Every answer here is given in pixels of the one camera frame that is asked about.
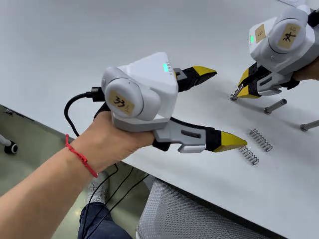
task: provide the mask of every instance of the shoe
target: shoe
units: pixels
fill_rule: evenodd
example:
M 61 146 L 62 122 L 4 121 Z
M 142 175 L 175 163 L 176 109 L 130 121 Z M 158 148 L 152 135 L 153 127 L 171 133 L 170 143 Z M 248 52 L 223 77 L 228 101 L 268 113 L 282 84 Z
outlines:
M 98 188 L 98 186 L 108 177 L 108 174 L 106 171 L 102 171 L 99 173 L 97 178 L 94 178 L 90 184 L 88 185 L 89 187 L 89 192 L 88 192 L 88 197 L 86 200 L 86 203 L 89 203 L 89 200 L 94 193 L 94 191 Z M 106 203 L 106 193 L 109 188 L 109 180 L 106 180 L 100 187 L 99 189 L 95 192 L 95 194 L 92 197 L 92 200 L 90 203 Z

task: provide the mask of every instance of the table surface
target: table surface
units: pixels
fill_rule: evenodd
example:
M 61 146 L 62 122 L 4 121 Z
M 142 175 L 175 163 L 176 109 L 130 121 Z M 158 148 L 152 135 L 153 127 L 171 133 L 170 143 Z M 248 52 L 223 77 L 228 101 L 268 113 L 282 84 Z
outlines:
M 0 104 L 73 135 L 63 116 L 66 102 L 99 86 L 108 66 L 165 51 L 173 67 L 213 68 L 218 75 L 178 96 L 173 116 L 246 139 L 260 163 L 251 166 L 238 150 L 179 154 L 178 145 L 169 152 L 147 147 L 125 161 L 283 236 L 314 238 L 319 128 L 304 133 L 298 126 L 319 119 L 319 83 L 257 100 L 228 99 L 253 63 L 250 27 L 285 7 L 275 0 L 1 0 Z M 286 106 L 263 114 L 281 98 Z M 79 132 L 100 105 L 88 99 L 72 105 Z M 248 136 L 253 128 L 272 151 L 264 153 Z

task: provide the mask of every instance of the gray floor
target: gray floor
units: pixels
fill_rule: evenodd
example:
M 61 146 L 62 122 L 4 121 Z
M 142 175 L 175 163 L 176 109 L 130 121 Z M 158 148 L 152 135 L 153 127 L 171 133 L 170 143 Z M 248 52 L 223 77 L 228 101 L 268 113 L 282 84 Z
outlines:
M 53 130 L 39 126 L 29 119 L 13 114 L 4 114 L 5 109 L 0 106 L 0 134 L 13 140 L 19 146 L 17 155 L 6 155 L 0 145 L 0 195 L 3 195 L 27 175 L 32 173 L 46 159 L 64 147 L 61 135 Z M 109 185 L 110 195 L 129 173 L 131 166 L 119 164 L 119 172 L 115 174 Z M 109 173 L 115 168 L 107 169 Z M 144 172 L 134 169 L 130 178 L 109 202 L 109 208 L 114 205 L 139 179 Z M 126 198 L 112 211 L 114 221 L 135 238 L 135 227 L 147 201 L 149 190 L 141 183 L 134 188 Z M 79 216 L 86 203 L 87 192 L 84 190 L 70 209 L 61 225 L 55 232 L 53 239 L 75 239 L 79 227 Z

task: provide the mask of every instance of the spring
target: spring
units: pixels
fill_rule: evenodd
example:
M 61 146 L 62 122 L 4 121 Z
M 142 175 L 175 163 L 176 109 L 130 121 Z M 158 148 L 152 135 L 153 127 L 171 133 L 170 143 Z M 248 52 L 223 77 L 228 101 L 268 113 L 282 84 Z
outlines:
M 244 157 L 252 164 L 256 165 L 259 163 L 259 159 L 249 150 L 248 147 L 244 146 L 239 149 L 239 151 L 244 155 Z
M 253 129 L 249 134 L 266 152 L 273 149 L 272 145 L 258 132 L 258 130 Z
M 244 88 L 244 85 L 239 86 L 239 87 L 237 88 L 237 90 L 234 91 L 234 92 L 230 95 L 229 99 L 230 99 L 231 101 L 236 101 L 236 100 L 238 99 L 237 96 L 238 96 L 239 92 L 240 92 L 243 88 Z

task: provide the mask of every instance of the caster wheel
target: caster wheel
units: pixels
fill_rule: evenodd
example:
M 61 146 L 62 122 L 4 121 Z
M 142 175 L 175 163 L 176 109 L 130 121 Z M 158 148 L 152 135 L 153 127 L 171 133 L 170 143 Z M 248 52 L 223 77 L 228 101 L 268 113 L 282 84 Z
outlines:
M 16 154 L 18 152 L 18 145 L 15 144 L 15 142 L 11 141 L 11 145 L 10 146 L 5 146 L 4 147 L 4 152 L 6 154 Z

